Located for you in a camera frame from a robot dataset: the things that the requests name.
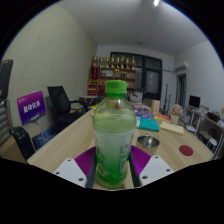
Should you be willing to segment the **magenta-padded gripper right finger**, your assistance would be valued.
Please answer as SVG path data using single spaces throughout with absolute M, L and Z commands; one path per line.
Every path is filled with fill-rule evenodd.
M 129 164 L 135 187 L 145 186 L 174 173 L 160 156 L 150 156 L 135 146 L 131 146 Z

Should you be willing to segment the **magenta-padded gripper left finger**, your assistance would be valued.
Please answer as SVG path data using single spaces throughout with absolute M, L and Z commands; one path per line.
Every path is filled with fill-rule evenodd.
M 75 159 L 66 158 L 53 174 L 78 186 L 92 188 L 95 180 L 96 166 L 96 148 L 91 147 Z

